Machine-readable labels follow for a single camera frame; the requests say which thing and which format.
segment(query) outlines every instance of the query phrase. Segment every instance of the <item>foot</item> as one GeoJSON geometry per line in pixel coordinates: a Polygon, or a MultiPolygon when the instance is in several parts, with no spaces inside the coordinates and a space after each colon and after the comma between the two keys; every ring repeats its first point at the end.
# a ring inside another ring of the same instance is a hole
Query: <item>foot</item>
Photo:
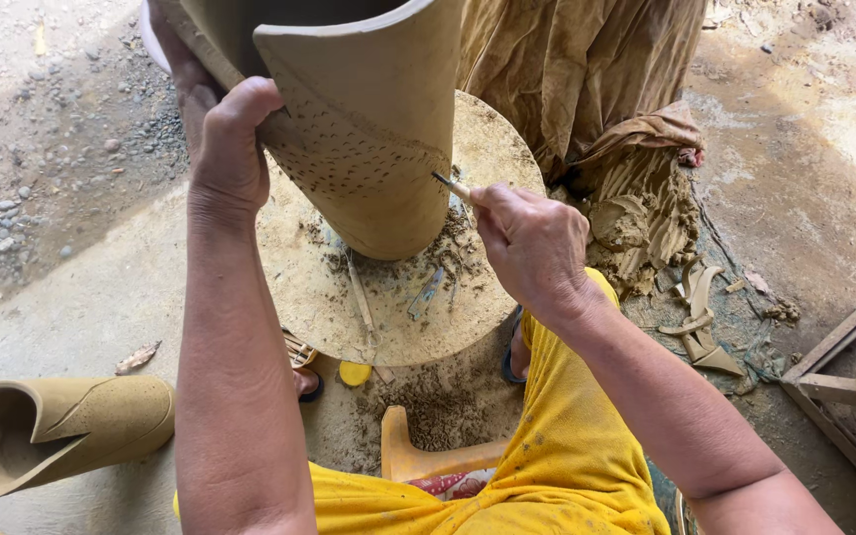
{"type": "Polygon", "coordinates": [[[531,351],[524,344],[524,333],[520,325],[514,331],[511,338],[511,373],[517,379],[527,379],[527,372],[531,367],[531,351]]]}
{"type": "Polygon", "coordinates": [[[297,368],[293,370],[293,384],[296,386],[296,397],[315,392],[319,388],[319,375],[312,370],[297,368]]]}

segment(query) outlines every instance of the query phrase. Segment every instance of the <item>wrist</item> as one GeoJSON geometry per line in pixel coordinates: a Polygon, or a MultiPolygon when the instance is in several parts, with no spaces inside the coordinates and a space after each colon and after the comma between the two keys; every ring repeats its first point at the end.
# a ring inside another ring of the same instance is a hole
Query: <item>wrist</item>
{"type": "Polygon", "coordinates": [[[187,227],[191,232],[248,234],[256,225],[256,212],[221,191],[191,183],[187,191],[187,227]]]}
{"type": "Polygon", "coordinates": [[[556,309],[552,319],[541,322],[561,340],[595,335],[609,328],[612,322],[624,318],[610,297],[586,274],[574,287],[571,291],[573,298],[564,307],[556,309]]]}

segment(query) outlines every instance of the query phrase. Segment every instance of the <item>yellow pants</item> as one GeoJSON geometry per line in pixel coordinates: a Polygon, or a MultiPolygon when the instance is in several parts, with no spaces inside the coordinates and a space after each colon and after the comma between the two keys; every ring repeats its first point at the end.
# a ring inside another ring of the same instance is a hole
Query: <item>yellow pants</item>
{"type": "MultiPolygon", "coordinates": [[[[587,273],[618,305],[603,275],[587,273]]],[[[587,366],[527,312],[521,328],[532,351],[523,412],[487,486],[441,502],[310,463],[320,534],[669,533],[642,449],[587,366]]]]}

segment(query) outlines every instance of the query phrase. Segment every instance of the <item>yellow lid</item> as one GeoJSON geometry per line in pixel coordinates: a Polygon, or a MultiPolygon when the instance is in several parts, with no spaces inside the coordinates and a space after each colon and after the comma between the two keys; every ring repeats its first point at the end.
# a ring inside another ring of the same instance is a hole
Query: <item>yellow lid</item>
{"type": "Polygon", "coordinates": [[[349,386],[358,386],[372,375],[372,367],[367,364],[356,364],[349,361],[339,363],[339,377],[349,386]]]}

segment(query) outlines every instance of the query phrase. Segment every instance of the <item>metal tool tip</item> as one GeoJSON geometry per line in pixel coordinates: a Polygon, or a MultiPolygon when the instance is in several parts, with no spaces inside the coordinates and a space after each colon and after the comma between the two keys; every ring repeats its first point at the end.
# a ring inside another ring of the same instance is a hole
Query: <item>metal tool tip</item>
{"type": "Polygon", "coordinates": [[[448,179],[441,176],[441,173],[439,173],[437,171],[431,171],[431,175],[434,176],[435,178],[441,180],[441,183],[444,184],[445,186],[451,186],[451,182],[448,179]]]}

